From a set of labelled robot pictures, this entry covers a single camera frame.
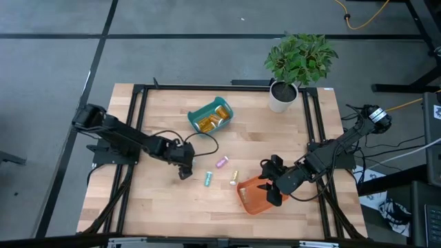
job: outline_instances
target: wooden tabletop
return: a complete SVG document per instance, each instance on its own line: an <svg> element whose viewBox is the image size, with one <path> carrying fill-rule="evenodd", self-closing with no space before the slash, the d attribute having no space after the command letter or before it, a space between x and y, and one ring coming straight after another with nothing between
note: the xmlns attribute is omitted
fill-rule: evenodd
<svg viewBox="0 0 441 248"><path fill-rule="evenodd" d="M132 84L116 84L108 113L125 121L132 94ZM329 88L318 89L320 108L327 138L342 134L336 96ZM302 96L286 112L272 112L268 92L219 92L198 90L149 90L142 131L146 134L174 130L186 137L194 130L187 113L210 103L215 96L223 97L232 107L235 117L230 124L214 133L219 150L212 155L196 158L193 175L186 180L178 177L178 167L168 165L141 153L135 167L130 199L124 224L124 234L149 236L192 236L231 238L323 238L320 209L317 200L301 203L286 200L281 207L272 207L256 215L248 215L229 184L234 170L239 181L261 173L259 162L277 154L285 165L306 152L308 142ZM314 105L309 100L313 122ZM139 101L135 109L136 117ZM317 125L314 124L316 139ZM173 134L164 134L175 138ZM189 140L196 153L212 151L215 144L208 138L194 136ZM221 169L215 163L223 156L229 162ZM204 186L205 173L213 172L209 187ZM81 212L78 231L92 224L109 200L115 165L105 165L90 178ZM354 179L343 169L334 173L338 202L349 221L367 235ZM305 182L294 195L307 198L317 193L316 185ZM116 228L119 206L114 212L111 230ZM331 233L335 236L332 211L328 206Z"/></svg>

